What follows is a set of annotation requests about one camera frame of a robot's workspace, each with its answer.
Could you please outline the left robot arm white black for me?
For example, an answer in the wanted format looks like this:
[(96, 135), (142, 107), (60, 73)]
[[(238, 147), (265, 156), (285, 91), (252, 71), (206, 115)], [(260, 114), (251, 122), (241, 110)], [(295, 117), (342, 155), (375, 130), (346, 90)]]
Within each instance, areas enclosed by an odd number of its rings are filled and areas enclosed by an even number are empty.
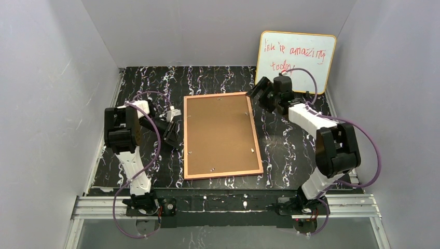
[(161, 144), (178, 148), (177, 117), (181, 110), (170, 106), (165, 114), (155, 117), (150, 101), (138, 100), (106, 108), (104, 111), (104, 142), (119, 159), (129, 182), (130, 195), (143, 196), (153, 192), (151, 179), (145, 172), (140, 155), (141, 127), (156, 132)]

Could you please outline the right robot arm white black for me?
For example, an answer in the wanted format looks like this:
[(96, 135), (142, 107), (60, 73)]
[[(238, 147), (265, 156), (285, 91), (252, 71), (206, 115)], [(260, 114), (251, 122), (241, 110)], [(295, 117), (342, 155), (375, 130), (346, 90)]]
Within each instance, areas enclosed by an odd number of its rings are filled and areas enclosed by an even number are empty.
[(262, 77), (246, 96), (258, 98), (262, 109), (277, 112), (314, 138), (315, 169), (298, 189), (298, 199), (311, 201), (320, 198), (346, 173), (360, 165), (353, 125), (337, 123), (317, 113), (310, 102), (292, 91), (289, 77), (278, 76), (273, 80)]

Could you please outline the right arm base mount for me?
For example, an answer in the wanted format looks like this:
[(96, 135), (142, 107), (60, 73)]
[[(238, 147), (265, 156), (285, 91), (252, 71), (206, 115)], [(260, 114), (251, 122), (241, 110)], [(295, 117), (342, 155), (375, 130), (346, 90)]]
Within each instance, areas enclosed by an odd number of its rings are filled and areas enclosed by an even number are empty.
[(279, 197), (274, 204), (277, 214), (282, 216), (304, 215), (309, 219), (316, 219), (319, 215), (329, 215), (328, 201), (321, 199), (306, 200), (302, 202), (293, 197)]

